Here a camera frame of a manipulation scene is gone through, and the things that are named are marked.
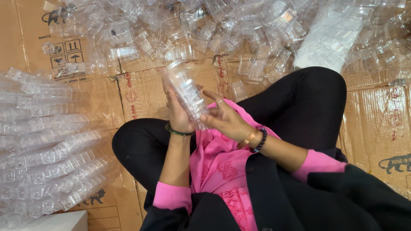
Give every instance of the red circular stamp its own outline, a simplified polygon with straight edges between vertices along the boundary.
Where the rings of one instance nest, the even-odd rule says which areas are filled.
[[[119,74],[118,78],[119,79],[127,79],[127,77],[130,77],[130,73],[124,73],[124,74]]]
[[[160,72],[162,69],[164,69],[166,66],[164,66],[164,67],[156,67],[156,68],[154,68],[154,70],[155,71],[157,71],[157,72]]]
[[[227,83],[227,81],[225,80],[220,81],[217,85],[217,90],[220,93],[227,93],[229,89],[230,89],[229,83]]]
[[[194,60],[193,63],[197,66],[201,66],[206,62],[205,59],[201,59],[201,60]]]
[[[402,117],[400,115],[400,113],[392,113],[388,116],[388,124],[391,127],[398,127],[400,126],[402,123]]]
[[[130,103],[134,103],[137,100],[137,92],[134,90],[126,92],[126,100]]]

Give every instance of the lion logo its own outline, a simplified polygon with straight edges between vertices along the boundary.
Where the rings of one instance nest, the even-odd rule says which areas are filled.
[[[388,164],[386,167],[381,166],[381,163],[384,161],[388,161]],[[411,172],[410,167],[411,167],[411,153],[407,154],[407,155],[403,155],[403,156],[397,156],[397,157],[391,157],[388,159],[383,159],[378,163],[378,166],[380,166],[380,168],[382,169],[387,169],[387,174],[391,174],[390,169],[392,169],[394,167],[394,169],[397,172],[402,173],[403,170],[400,169],[401,165],[407,165],[407,172]]]
[[[90,199],[90,204],[94,205],[94,200],[96,200],[97,202],[102,204],[103,202],[100,199],[102,197],[104,197],[104,194],[106,194],[106,192],[104,190],[100,190],[97,193],[95,193],[94,195],[90,196],[88,198],[88,199]],[[83,201],[83,204],[89,205],[89,203],[87,203],[87,200]]]

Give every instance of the beaded bracelet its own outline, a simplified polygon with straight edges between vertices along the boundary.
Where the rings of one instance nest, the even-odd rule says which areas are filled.
[[[168,123],[166,124],[166,129],[167,129],[167,131],[169,131],[169,132],[171,132],[171,133],[173,133],[173,134],[179,135],[179,136],[192,136],[192,135],[194,135],[194,134],[196,133],[196,131],[193,131],[193,132],[190,132],[190,133],[185,133],[185,132],[178,132],[178,131],[176,131],[176,130],[173,130],[173,129],[171,128],[170,122],[168,122]]]
[[[261,142],[258,144],[258,146],[255,149],[250,148],[250,152],[252,152],[252,153],[260,152],[260,149],[263,147],[263,145],[264,145],[264,143],[267,139],[267,130],[262,128],[259,131],[263,133],[263,138],[261,139]]]

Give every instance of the black jacket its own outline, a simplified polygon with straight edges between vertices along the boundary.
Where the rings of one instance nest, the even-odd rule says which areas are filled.
[[[411,202],[354,165],[344,173],[310,173],[308,184],[261,154],[248,157],[246,177],[258,230],[411,230]],[[216,194],[192,195],[193,211],[152,206],[142,231],[240,231]]]

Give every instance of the pink kurta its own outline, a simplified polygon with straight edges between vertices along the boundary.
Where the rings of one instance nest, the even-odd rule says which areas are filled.
[[[279,138],[271,129],[255,122],[243,108],[226,100],[247,123],[268,135]],[[248,193],[245,164],[253,153],[245,147],[237,149],[237,142],[215,129],[196,131],[197,149],[190,157],[191,189],[158,182],[153,205],[161,209],[185,207],[191,214],[191,194],[218,194],[226,203],[242,231],[257,231],[253,208]],[[309,150],[303,165],[292,175],[306,182],[310,172],[344,172],[341,163],[321,152]]]

